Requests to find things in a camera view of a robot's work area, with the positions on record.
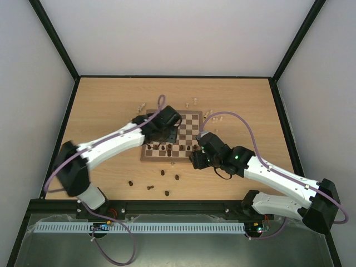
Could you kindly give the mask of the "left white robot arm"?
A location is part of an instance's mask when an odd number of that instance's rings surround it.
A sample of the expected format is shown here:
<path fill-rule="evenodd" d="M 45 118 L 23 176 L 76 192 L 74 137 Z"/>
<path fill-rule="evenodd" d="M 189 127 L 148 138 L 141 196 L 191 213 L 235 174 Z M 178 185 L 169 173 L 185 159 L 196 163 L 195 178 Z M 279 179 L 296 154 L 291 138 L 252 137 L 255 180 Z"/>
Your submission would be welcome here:
<path fill-rule="evenodd" d="M 171 106 L 147 115 L 138 115 L 119 130 L 79 145 L 65 142 L 52 173 L 68 196 L 76 197 L 91 210 L 107 201 L 90 181 L 90 171 L 104 161 L 151 142 L 175 142 L 182 116 Z"/>

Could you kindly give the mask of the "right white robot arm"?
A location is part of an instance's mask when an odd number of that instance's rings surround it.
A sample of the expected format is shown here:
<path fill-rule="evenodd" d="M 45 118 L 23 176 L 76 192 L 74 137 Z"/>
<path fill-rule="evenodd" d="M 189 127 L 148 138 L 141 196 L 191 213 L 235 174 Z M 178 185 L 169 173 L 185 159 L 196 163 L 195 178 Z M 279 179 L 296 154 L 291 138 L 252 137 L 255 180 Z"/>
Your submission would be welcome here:
<path fill-rule="evenodd" d="M 334 224 L 340 199 L 335 184 L 307 179 L 283 170 L 242 146 L 229 147 L 211 132 L 198 135 L 200 149 L 189 159 L 195 169 L 212 167 L 234 175 L 265 184 L 280 196 L 250 190 L 241 207 L 250 218 L 262 215 L 278 215 L 301 221 L 309 229 L 328 234 Z"/>

